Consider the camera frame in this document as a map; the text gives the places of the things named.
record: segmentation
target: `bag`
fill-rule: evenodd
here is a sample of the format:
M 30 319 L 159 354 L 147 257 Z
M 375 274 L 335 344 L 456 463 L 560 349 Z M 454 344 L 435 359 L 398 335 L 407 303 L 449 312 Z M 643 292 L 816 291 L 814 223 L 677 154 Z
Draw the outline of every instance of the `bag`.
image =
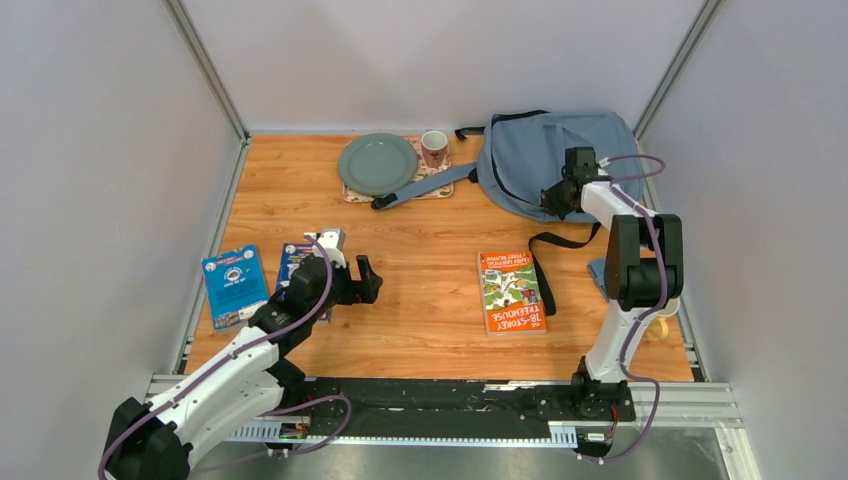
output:
M 410 183 L 400 190 L 371 202 L 371 208 L 391 208 L 448 183 L 468 178 L 479 183 L 483 192 L 499 207 L 539 222 L 595 223 L 589 239 L 575 242 L 550 232 L 531 238 L 565 248 L 580 248 L 589 243 L 600 228 L 587 213 L 572 212 L 560 219 L 544 211 L 541 193 L 562 180 L 565 150 L 592 147 L 598 159 L 639 153 L 630 128 L 615 113 L 567 114 L 544 110 L 494 115 L 486 127 L 462 128 L 456 136 L 465 140 L 466 133 L 482 133 L 483 148 L 475 163 L 457 165 L 436 175 Z M 611 177 L 642 173 L 638 159 L 611 163 Z M 625 182 L 622 189 L 632 198 L 642 197 L 639 181 Z M 547 315 L 556 313 L 550 287 L 541 265 L 533 257 L 539 277 L 539 289 Z

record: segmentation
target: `book cover illustration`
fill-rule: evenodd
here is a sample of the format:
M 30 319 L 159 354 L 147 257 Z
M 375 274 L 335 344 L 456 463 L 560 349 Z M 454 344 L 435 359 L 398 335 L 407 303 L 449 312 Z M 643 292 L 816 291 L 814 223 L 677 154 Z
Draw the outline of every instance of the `book cover illustration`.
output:
M 284 243 L 283 244 L 283 254 L 280 258 L 280 271 L 277 273 L 277 290 L 287 287 L 289 285 L 289 279 L 291 279 L 291 274 L 294 272 L 298 266 L 300 266 L 300 262 L 303 261 L 304 258 L 312 254 L 312 244 L 311 243 Z M 330 317 L 332 314 L 332 310 L 327 311 L 323 315 L 318 318 L 318 322 L 330 323 Z
M 240 326 L 268 301 L 256 245 L 204 258 L 201 267 L 215 333 Z
M 478 268 L 489 335 L 547 331 L 530 252 L 481 253 Z

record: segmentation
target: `wooden tabletop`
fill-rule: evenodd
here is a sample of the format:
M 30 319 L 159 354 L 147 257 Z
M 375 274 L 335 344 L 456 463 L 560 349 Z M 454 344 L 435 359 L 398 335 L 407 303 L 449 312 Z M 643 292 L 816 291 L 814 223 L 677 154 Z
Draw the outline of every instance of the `wooden tabletop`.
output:
M 376 304 L 334 308 L 332 323 L 317 324 L 287 358 L 311 376 L 570 379 L 607 310 L 586 268 L 606 254 L 606 232 L 580 250 L 540 244 L 537 254 L 558 308 L 548 319 L 548 332 L 489 338 L 477 253 L 526 250 L 527 240 L 545 230 L 585 239 L 589 227 L 545 225 L 513 215 L 468 181 L 458 182 L 449 198 L 409 201 L 380 212 L 367 203 L 347 203 L 336 165 L 353 138 L 254 137 L 248 151 L 221 251 L 256 244 L 273 288 L 284 242 L 302 241 L 305 231 L 341 227 L 346 256 L 368 255 L 384 279 Z M 451 137 L 453 164 L 475 161 L 481 144 L 481 137 L 465 142 Z M 234 335 L 212 332 L 206 306 L 186 372 Z M 669 322 L 666 339 L 643 340 L 632 371 L 659 380 L 692 380 L 676 322 Z

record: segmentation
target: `plate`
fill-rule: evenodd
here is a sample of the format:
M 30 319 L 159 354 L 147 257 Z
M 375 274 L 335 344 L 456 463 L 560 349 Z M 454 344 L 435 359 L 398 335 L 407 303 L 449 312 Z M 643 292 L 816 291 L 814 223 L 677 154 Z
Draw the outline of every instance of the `plate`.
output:
M 366 195 L 386 195 L 409 183 L 418 170 L 418 154 L 406 139 L 388 133 L 357 138 L 339 158 L 339 175 Z

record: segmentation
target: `blue shoulder strap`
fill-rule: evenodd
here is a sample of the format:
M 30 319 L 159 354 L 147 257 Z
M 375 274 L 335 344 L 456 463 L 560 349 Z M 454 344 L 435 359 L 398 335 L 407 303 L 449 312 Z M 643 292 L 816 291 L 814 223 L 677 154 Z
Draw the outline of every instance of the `blue shoulder strap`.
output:
M 412 182 L 404 187 L 401 187 L 400 190 L 394 193 L 390 193 L 383 197 L 375 198 L 374 201 L 371 202 L 371 208 L 373 208 L 374 210 L 382 210 L 384 208 L 394 207 L 395 205 L 401 202 L 405 202 L 410 198 L 415 198 L 419 195 L 423 195 L 431 190 L 435 190 L 443 185 L 447 185 L 448 183 L 455 182 L 457 180 L 462 180 L 463 178 L 468 178 L 468 175 L 476 167 L 476 163 L 457 165 L 443 172 L 439 172 L 435 175 L 422 178 L 417 182 Z

